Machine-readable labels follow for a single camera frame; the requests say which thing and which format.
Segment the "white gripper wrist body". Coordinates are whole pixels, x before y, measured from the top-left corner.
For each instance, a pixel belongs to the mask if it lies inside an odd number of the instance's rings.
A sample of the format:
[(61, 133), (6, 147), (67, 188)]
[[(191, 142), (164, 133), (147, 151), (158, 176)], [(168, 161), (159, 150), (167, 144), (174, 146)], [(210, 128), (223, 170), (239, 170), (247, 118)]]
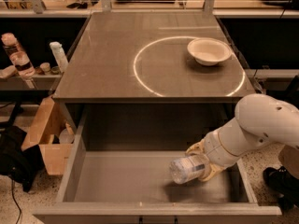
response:
[(239, 157), (231, 154), (222, 145), (219, 138), (219, 129), (209, 132), (204, 138), (204, 150), (211, 163), (228, 168), (233, 166)]

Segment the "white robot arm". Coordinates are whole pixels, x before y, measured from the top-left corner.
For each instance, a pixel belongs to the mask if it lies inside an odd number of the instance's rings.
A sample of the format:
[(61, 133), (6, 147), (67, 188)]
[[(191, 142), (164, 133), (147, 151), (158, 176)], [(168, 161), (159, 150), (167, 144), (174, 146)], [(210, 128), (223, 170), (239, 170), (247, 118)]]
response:
[(250, 94), (236, 104), (233, 119), (190, 146), (186, 154), (199, 155), (207, 162), (199, 180), (208, 181), (248, 152), (273, 143), (298, 150), (298, 109), (268, 95)]

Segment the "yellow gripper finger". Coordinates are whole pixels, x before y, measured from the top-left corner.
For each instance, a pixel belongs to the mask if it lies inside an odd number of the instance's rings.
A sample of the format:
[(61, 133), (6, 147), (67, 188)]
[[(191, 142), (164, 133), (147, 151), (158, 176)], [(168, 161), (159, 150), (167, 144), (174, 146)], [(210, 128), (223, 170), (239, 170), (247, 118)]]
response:
[(185, 152), (186, 155), (198, 155), (205, 152), (204, 139), (191, 145)]
[(213, 178), (214, 176), (220, 174), (225, 170), (225, 167), (219, 166), (218, 164), (214, 164), (214, 163), (211, 163), (209, 167), (210, 167), (210, 171), (208, 172), (207, 175), (200, 177), (199, 178), (200, 181), (207, 182), (208, 180), (210, 180), (211, 178)]

